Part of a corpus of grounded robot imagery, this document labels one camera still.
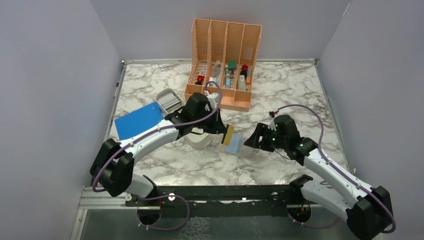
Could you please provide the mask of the beige card holder wallet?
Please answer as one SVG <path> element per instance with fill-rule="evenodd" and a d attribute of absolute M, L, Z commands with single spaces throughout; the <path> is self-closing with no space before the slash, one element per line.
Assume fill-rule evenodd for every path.
<path fill-rule="evenodd" d="M 254 161 L 256 158 L 257 150 L 244 145 L 244 141 L 245 139 L 240 135 L 233 134 L 229 145 L 221 144 L 220 152 Z"/>

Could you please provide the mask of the white oblong tray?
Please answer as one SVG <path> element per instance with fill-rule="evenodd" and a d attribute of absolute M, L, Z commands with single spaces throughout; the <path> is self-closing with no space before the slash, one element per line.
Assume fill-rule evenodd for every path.
<path fill-rule="evenodd" d="M 164 109 L 159 103 L 158 103 L 158 98 L 165 95 L 166 93 L 169 92 L 173 92 L 180 100 L 179 105 L 174 106 L 170 109 Z M 171 113 L 180 113 L 181 112 L 181 108 L 186 104 L 185 100 L 183 98 L 181 98 L 177 92 L 175 90 L 173 90 L 172 88 L 165 88 L 163 90 L 161 90 L 160 92 L 158 92 L 155 97 L 154 100 L 157 102 L 157 104 L 159 105 L 160 111 L 162 113 L 162 115 L 165 117 L 168 114 Z M 185 140 L 185 142 L 187 144 L 189 144 L 193 149 L 203 149 L 205 148 L 208 144 L 210 144 L 212 142 L 212 137 L 208 134 L 208 133 L 203 133 L 203 131 L 199 128 L 195 128 L 193 127 L 191 130 L 188 131 L 188 134 L 182 136 L 182 138 Z"/>

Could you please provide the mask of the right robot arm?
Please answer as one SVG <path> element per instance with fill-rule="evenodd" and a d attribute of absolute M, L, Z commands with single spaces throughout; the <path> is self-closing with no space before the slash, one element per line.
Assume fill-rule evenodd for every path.
<path fill-rule="evenodd" d="M 346 222 L 358 239 L 371 240 L 394 225 L 390 193 L 358 179 L 333 161 L 318 143 L 300 135 L 289 115 L 277 116 L 270 124 L 258 123 L 243 144 L 267 152 L 283 150 L 290 160 L 319 175 L 330 187 L 302 175 L 290 183 L 289 199 L 296 204 L 304 200 L 319 204 Z"/>

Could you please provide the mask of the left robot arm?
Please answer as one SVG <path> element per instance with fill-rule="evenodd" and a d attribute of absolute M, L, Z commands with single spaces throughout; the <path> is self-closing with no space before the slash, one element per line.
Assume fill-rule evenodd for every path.
<path fill-rule="evenodd" d="M 157 185 L 147 176 L 136 176 L 136 163 L 163 145 L 194 134 L 226 134 L 220 113 L 222 95 L 194 93 L 186 104 L 167 114 L 154 127 L 120 142 L 112 138 L 104 141 L 89 170 L 94 178 L 94 192 L 108 192 L 112 197 L 122 193 L 138 196 L 144 205 L 157 200 Z"/>

